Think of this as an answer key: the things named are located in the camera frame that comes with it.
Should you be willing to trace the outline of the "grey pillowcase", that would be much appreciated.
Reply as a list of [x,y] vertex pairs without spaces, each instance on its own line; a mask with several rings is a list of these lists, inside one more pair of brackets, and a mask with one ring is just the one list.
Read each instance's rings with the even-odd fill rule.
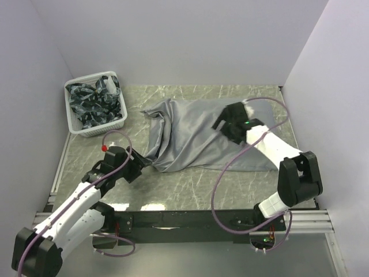
[[244,147],[212,128],[222,110],[238,98],[165,99],[142,111],[150,118],[145,158],[162,173],[188,167],[222,170]]

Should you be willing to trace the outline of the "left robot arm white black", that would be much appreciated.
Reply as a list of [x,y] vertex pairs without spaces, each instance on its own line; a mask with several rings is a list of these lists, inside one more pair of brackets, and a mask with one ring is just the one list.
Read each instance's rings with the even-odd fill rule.
[[88,171],[72,195],[45,220],[16,235],[12,269],[19,276],[56,276],[64,259],[95,232],[115,232],[118,217],[101,198],[123,178],[131,183],[150,166],[132,147],[102,147],[104,158]]

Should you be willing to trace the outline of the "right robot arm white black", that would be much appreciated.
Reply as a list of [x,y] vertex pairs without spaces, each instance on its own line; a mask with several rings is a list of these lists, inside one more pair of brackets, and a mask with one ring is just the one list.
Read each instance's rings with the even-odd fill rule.
[[268,229],[277,214],[322,194],[316,155],[290,146],[260,119],[252,118],[245,100],[227,105],[212,128],[233,143],[256,149],[278,170],[277,192],[255,206],[253,224],[257,229]]

